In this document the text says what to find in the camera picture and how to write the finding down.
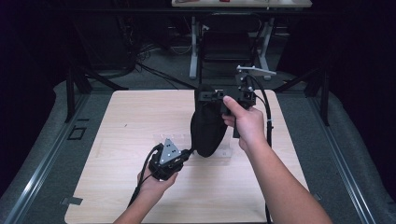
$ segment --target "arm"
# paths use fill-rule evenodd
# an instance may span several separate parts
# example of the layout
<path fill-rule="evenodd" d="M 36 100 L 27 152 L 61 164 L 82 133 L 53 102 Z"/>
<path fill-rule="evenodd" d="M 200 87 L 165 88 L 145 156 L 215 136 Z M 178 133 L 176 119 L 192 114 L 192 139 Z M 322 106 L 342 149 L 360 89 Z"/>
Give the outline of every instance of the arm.
<path fill-rule="evenodd" d="M 150 170 L 146 167 L 144 178 L 149 176 Z M 163 194 L 176 181 L 177 173 L 174 173 L 168 180 L 159 181 L 150 176 L 142 185 L 134 202 L 117 218 L 114 223 L 141 223 L 149 210 L 161 199 Z"/>
<path fill-rule="evenodd" d="M 245 110 L 233 98 L 224 104 L 234 116 L 223 115 L 233 126 L 236 119 L 239 146 L 246 152 L 275 223 L 332 223 L 315 198 L 300 184 L 267 144 L 263 114 L 251 107 Z"/>

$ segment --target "black mount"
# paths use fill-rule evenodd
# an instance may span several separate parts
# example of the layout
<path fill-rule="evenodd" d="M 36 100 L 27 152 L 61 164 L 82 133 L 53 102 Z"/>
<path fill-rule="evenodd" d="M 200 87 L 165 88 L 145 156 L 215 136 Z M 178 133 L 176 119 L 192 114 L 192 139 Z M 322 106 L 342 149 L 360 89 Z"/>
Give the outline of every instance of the black mount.
<path fill-rule="evenodd" d="M 222 91 L 202 91 L 199 101 L 213 104 L 221 104 L 220 113 L 231 115 L 231 111 L 223 103 L 225 95 L 231 96 L 245 109 L 249 109 L 256 104 L 256 94 L 254 93 L 253 82 L 248 78 L 248 73 L 239 73 L 235 76 L 236 86 Z M 233 126 L 233 137 L 239 138 L 236 123 Z"/>
<path fill-rule="evenodd" d="M 148 168 L 156 179 L 167 180 L 175 172 L 183 168 L 183 162 L 189 159 L 191 152 L 187 149 L 179 150 L 170 139 L 156 146 L 157 153 L 153 154 Z"/>

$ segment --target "human hand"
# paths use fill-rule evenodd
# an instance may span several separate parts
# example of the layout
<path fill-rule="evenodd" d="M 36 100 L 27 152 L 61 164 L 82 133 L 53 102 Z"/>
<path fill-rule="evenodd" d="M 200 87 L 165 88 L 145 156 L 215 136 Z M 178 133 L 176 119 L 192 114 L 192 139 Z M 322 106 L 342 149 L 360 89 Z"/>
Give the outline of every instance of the human hand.
<path fill-rule="evenodd" d="M 139 181 L 140 176 L 142 174 L 139 173 L 137 175 L 137 181 Z M 150 197 L 153 203 L 157 203 L 165 191 L 169 189 L 173 184 L 175 184 L 176 178 L 177 178 L 177 173 L 174 173 L 169 179 L 162 181 L 154 178 L 151 175 L 151 171 L 149 168 L 146 166 L 143 179 L 146 179 L 142 186 L 140 187 L 140 192 L 139 195 L 146 195 L 147 197 Z"/>
<path fill-rule="evenodd" d="M 224 123 L 233 127 L 236 119 L 240 134 L 239 146 L 242 149 L 248 151 L 258 144 L 266 144 L 263 114 L 260 110 L 253 107 L 246 110 L 230 96 L 224 96 L 223 103 L 233 113 L 233 116 L 222 115 Z"/>

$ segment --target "light wood tabletop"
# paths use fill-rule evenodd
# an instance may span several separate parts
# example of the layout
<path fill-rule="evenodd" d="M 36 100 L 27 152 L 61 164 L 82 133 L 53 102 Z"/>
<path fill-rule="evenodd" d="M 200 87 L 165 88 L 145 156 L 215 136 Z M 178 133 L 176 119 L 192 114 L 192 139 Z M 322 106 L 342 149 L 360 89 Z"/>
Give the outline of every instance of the light wood tabletop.
<path fill-rule="evenodd" d="M 273 115 L 273 149 L 308 189 L 282 111 L 273 91 L 266 91 Z M 257 100 L 256 108 L 264 111 Z M 137 174 L 151 149 L 170 138 L 190 148 L 193 91 L 116 91 L 109 102 L 81 174 L 67 223 L 112 223 L 126 208 Z M 264 222 L 264 198 L 245 152 L 231 138 L 209 158 L 192 155 L 176 183 L 144 223 Z"/>
<path fill-rule="evenodd" d="M 311 7 L 310 0 L 172 0 L 173 7 Z"/>

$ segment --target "black cable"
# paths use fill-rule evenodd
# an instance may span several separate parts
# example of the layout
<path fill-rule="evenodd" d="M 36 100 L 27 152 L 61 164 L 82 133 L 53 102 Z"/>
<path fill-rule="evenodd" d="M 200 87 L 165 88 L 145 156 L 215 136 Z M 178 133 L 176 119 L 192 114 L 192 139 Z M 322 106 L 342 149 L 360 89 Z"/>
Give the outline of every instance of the black cable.
<path fill-rule="evenodd" d="M 146 157 L 145 163 L 143 164 L 142 171 L 140 172 L 139 181 L 137 182 L 137 186 L 136 186 L 136 188 L 134 189 L 134 194 L 132 195 L 131 201 L 129 201 L 129 203 L 128 203 L 128 207 L 129 207 L 129 206 L 134 202 L 134 200 L 137 198 L 137 195 L 138 195 L 139 192 L 140 192 L 140 188 L 142 187 L 143 182 L 144 182 L 147 178 L 149 178 L 149 176 L 150 176 L 150 175 L 149 175 L 148 177 L 146 177 L 145 179 L 143 179 L 143 177 L 144 177 L 144 175 L 145 175 L 146 166 L 147 166 L 148 163 L 149 163 L 149 158 L 151 157 L 152 153 L 154 153 L 154 151 L 158 150 L 158 146 L 159 146 L 159 145 L 157 145 L 156 147 L 154 147 L 154 148 L 150 151 L 150 153 L 148 154 L 148 156 Z"/>
<path fill-rule="evenodd" d="M 257 80 L 257 78 L 255 78 L 252 75 L 247 75 L 247 77 L 250 77 L 258 86 L 260 91 L 262 92 L 262 98 L 260 98 L 258 95 L 256 95 L 260 100 L 262 100 L 262 102 L 264 103 L 264 107 L 265 107 L 265 113 L 267 115 L 267 142 L 268 145 L 271 147 L 272 146 L 272 130 L 273 130 L 273 126 L 272 126 L 272 119 L 271 119 L 271 108 L 270 105 L 268 103 L 268 98 L 267 95 L 265 94 L 265 90 L 264 87 L 262 86 L 262 84 Z M 265 217 L 267 219 L 267 223 L 268 224 L 272 224 L 271 221 L 271 215 L 270 215 L 270 210 L 268 209 L 268 205 L 267 203 L 265 203 Z"/>
<path fill-rule="evenodd" d="M 165 80 L 170 80 L 170 81 L 176 82 L 176 83 L 181 84 L 181 85 L 183 85 L 185 87 L 188 87 L 188 88 L 190 88 L 192 90 L 196 89 L 196 87 L 190 85 L 189 83 L 181 81 L 181 80 L 179 80 L 179 79 L 177 79 L 175 77 L 172 77 L 171 75 L 165 74 L 164 72 L 161 72 L 161 71 L 155 70 L 153 68 L 150 68 L 150 67 L 148 67 L 148 66 L 146 66 L 146 65 L 144 65 L 142 63 L 136 63 L 136 64 L 139 65 L 142 69 L 150 72 L 151 74 L 153 74 L 155 76 L 162 77 Z"/>
<path fill-rule="evenodd" d="M 268 103 L 267 95 L 265 94 L 264 87 L 257 80 L 257 78 L 255 78 L 252 75 L 247 75 L 247 76 L 250 77 L 259 86 L 259 89 L 262 92 L 262 98 L 264 99 L 265 113 L 267 115 L 267 142 L 268 142 L 268 145 L 271 147 L 272 146 L 272 130 L 273 130 L 274 127 L 272 126 L 271 108 L 270 108 L 270 105 Z"/>

